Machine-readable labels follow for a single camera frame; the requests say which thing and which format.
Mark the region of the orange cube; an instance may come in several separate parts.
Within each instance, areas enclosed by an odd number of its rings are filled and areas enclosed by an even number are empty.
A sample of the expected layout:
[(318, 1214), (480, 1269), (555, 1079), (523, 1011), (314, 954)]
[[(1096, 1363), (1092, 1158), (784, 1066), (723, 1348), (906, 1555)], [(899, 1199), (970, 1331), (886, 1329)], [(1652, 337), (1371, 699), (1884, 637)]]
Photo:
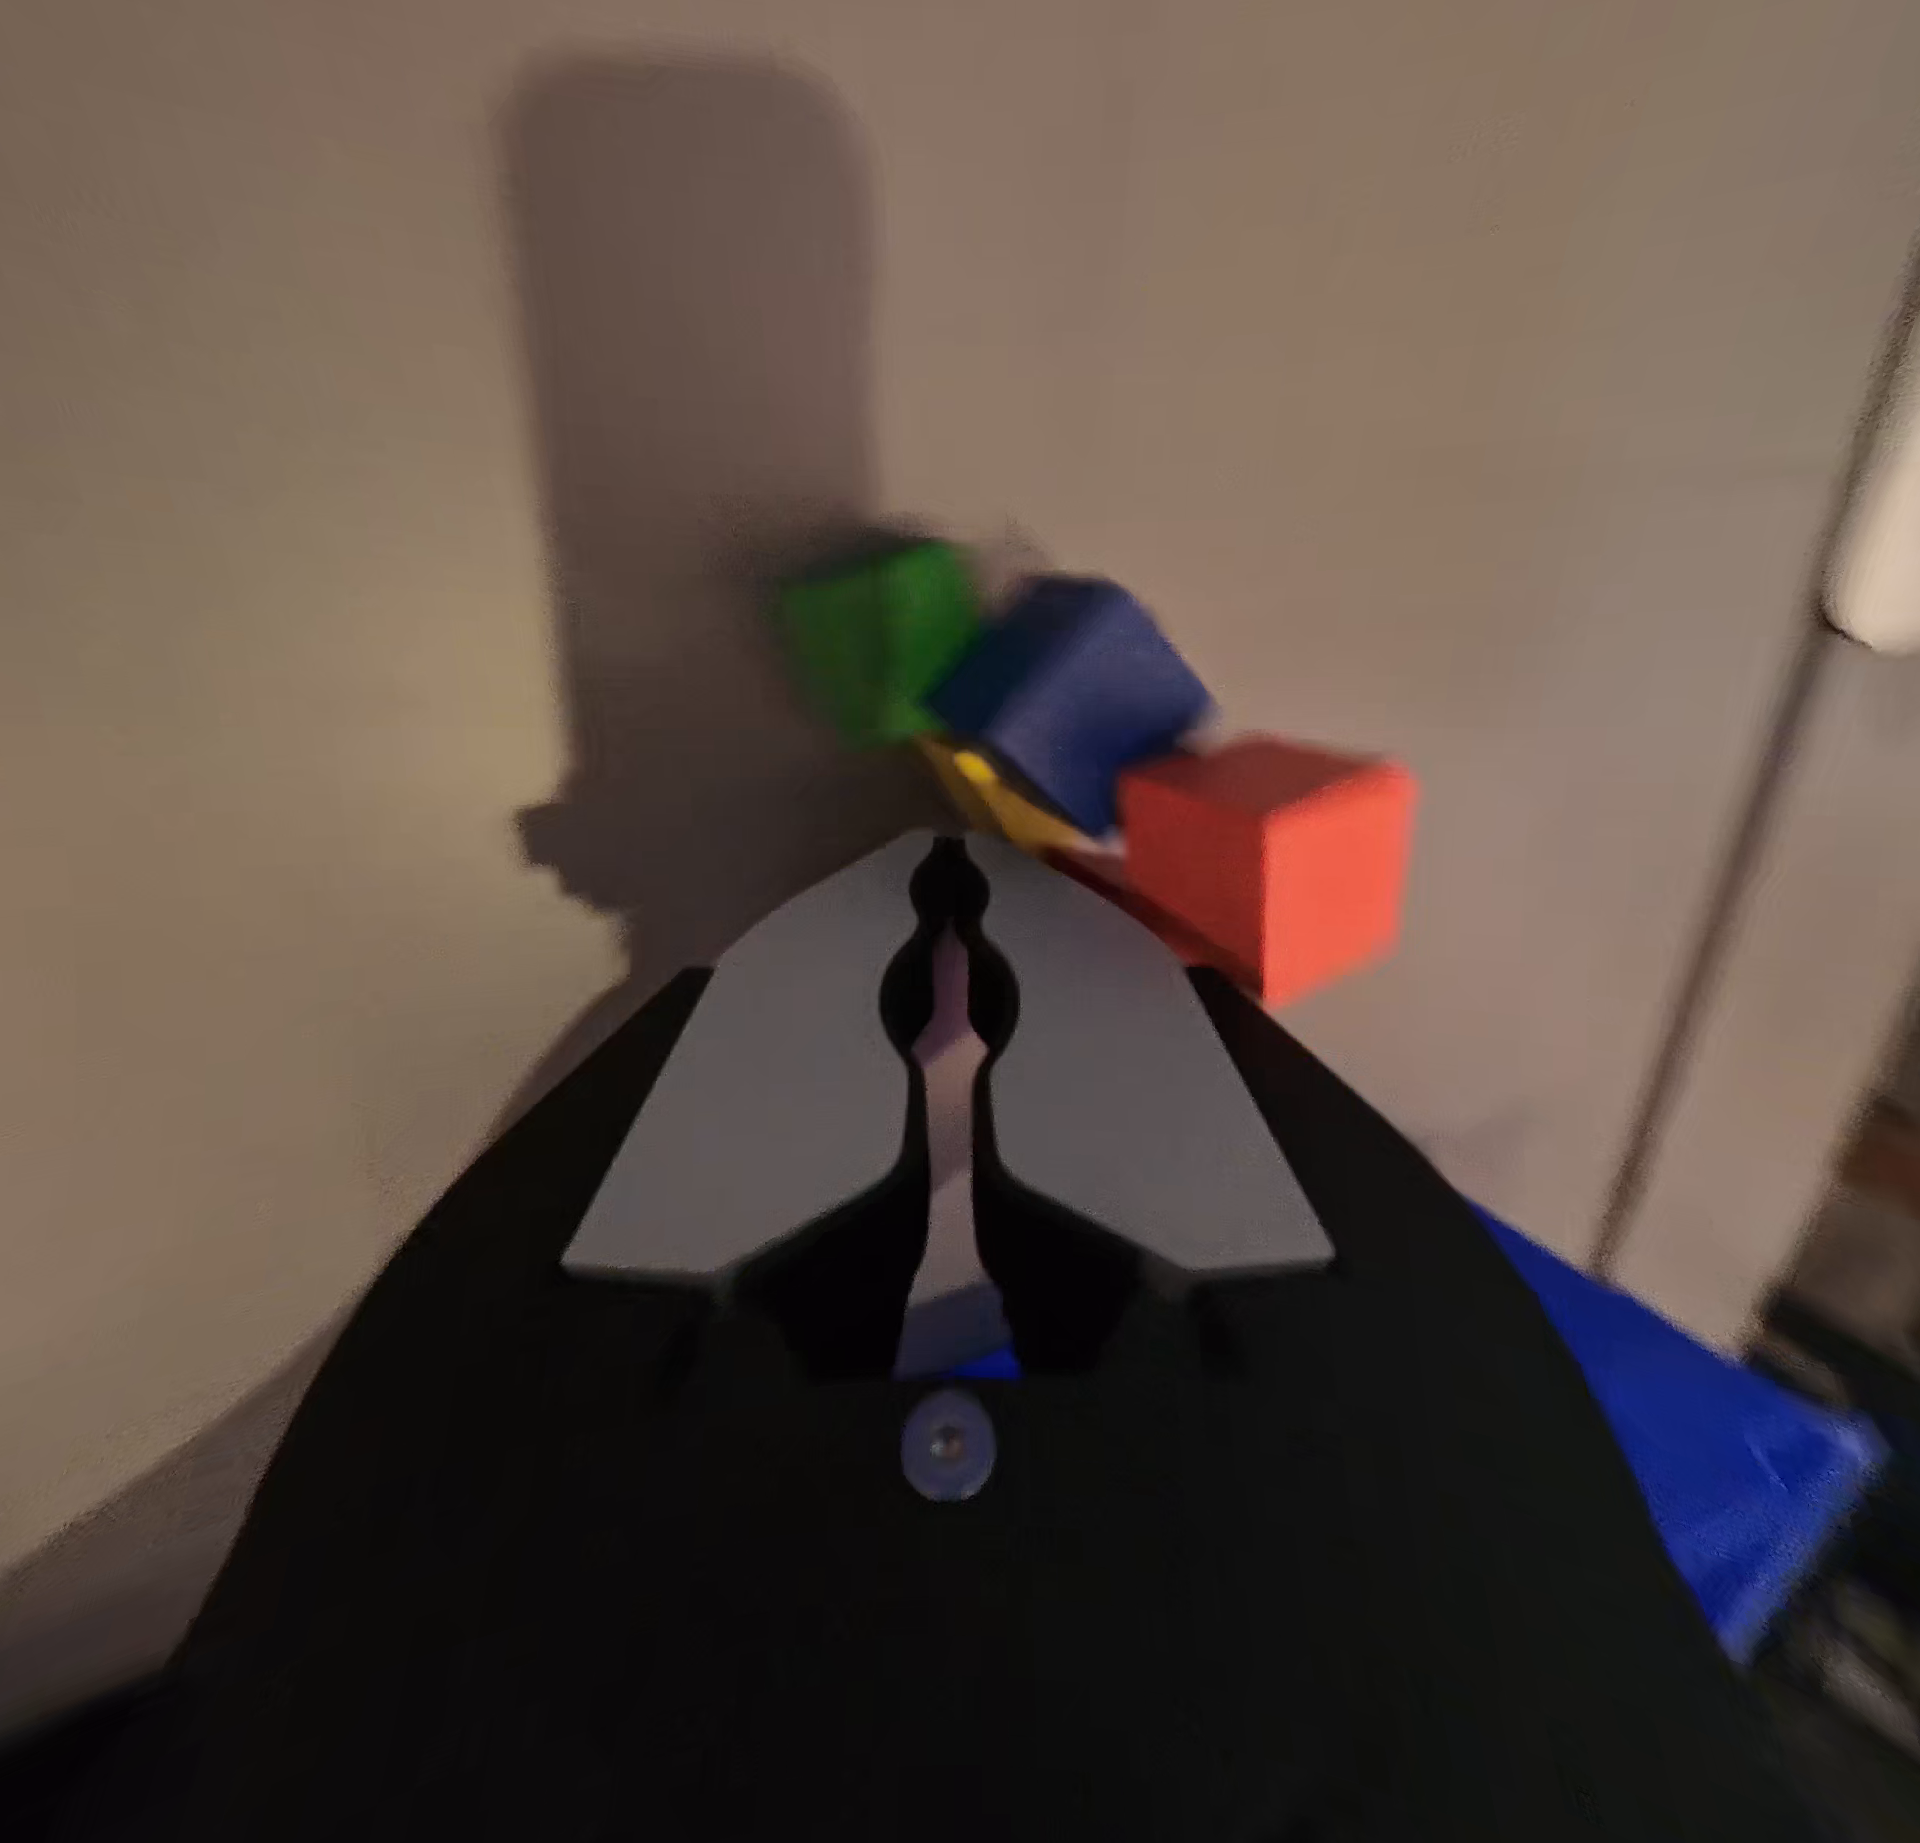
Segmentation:
[(1268, 1006), (1403, 934), (1417, 784), (1378, 754), (1238, 735), (1115, 779), (1131, 892)]

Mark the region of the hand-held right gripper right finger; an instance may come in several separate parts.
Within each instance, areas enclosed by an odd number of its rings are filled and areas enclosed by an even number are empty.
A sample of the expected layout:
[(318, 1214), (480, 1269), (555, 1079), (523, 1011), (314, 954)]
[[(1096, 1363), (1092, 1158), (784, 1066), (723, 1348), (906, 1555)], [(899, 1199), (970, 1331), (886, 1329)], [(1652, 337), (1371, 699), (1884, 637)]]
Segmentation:
[(963, 848), (972, 1231), (1020, 1373), (1093, 1373), (1139, 1300), (1323, 1276), (1329, 1231), (1188, 968), (1036, 858)]

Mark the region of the blue cube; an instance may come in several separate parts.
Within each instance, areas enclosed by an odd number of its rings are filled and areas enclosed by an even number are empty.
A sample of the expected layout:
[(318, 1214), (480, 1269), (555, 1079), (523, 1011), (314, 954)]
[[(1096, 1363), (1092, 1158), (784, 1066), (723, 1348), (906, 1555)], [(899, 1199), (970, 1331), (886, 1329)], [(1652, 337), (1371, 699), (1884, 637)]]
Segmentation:
[(1177, 752), (1213, 717), (1213, 695), (1133, 591), (1034, 578), (927, 689), (924, 712), (1052, 816), (1107, 840), (1119, 772)]

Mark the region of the red cube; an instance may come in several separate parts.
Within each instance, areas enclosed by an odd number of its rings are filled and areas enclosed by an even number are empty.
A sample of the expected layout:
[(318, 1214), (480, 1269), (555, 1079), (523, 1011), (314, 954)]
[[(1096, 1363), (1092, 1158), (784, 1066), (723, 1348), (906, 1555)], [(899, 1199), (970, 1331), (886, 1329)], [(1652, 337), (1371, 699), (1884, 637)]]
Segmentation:
[(1153, 933), (1185, 968), (1208, 968), (1239, 984), (1243, 993), (1259, 989), (1259, 973), (1248, 969), (1238, 954), (1208, 942), (1202, 933), (1192, 933), (1188, 922), (1171, 917), (1162, 904), (1149, 901), (1128, 880), (1125, 861), (1107, 848), (1082, 848), (1082, 846), (1048, 846), (1036, 852), (1040, 861), (1092, 895), (1125, 909), (1146, 933)]

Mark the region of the blue plastic bin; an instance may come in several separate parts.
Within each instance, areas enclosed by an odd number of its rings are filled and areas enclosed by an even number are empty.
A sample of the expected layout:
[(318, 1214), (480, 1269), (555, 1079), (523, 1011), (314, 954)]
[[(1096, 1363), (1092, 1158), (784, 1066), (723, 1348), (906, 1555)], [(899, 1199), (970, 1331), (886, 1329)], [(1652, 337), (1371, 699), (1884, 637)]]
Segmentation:
[[(1069, 1262), (1160, 1269), (1176, 1292), (1333, 1262), (1310, 1197), (1286, 1178), (1255, 1178), (1248, 1199), (1215, 1197), (1208, 1214), (1188, 1208), (1160, 1223), (1149, 1210), (1060, 1203), (977, 1177), (972, 1214), (982, 1226), (1007, 1217), (1024, 1236), (1066, 1242)], [(1745, 1661), (1866, 1491), (1883, 1458), (1879, 1438), (1865, 1418), (1819, 1412), (1699, 1348), (1500, 1219), (1476, 1214), (1476, 1223), (1577, 1363), (1668, 1562), (1726, 1656)]]

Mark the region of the yellow cube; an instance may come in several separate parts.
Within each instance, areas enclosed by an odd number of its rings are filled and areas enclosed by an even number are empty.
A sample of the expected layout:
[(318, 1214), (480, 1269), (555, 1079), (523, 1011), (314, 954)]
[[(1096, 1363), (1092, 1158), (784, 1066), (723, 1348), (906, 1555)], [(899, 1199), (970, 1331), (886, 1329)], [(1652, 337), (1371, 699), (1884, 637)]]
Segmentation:
[(1075, 826), (1016, 789), (989, 754), (934, 734), (912, 735), (912, 745), (972, 828), (1029, 854), (1092, 848)]

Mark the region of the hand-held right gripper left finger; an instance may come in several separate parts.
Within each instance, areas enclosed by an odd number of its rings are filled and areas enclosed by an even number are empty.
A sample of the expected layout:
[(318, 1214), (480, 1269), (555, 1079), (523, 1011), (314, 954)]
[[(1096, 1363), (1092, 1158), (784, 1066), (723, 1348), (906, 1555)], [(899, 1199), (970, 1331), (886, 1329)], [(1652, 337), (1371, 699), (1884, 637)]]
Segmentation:
[(765, 1315), (810, 1375), (895, 1375), (924, 1257), (916, 1040), (939, 922), (912, 828), (757, 919), (709, 968), (563, 1271)]

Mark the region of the white board stand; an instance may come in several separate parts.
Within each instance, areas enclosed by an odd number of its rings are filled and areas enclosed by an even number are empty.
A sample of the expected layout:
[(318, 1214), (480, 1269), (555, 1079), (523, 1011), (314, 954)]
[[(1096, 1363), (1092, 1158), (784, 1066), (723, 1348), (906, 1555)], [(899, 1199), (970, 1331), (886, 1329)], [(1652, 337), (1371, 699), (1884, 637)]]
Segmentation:
[(1915, 659), (1915, 247), (1856, 416), (1824, 617), (1871, 654)]

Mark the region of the green cube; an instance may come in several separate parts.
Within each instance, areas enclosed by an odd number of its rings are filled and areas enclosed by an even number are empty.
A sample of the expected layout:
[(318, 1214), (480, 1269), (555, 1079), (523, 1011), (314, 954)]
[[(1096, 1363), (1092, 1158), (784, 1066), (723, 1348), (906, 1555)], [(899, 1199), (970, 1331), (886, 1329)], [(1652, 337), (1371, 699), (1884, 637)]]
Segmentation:
[(866, 533), (772, 595), (798, 691), (854, 745), (945, 734), (931, 695), (982, 619), (972, 552), (941, 536)]

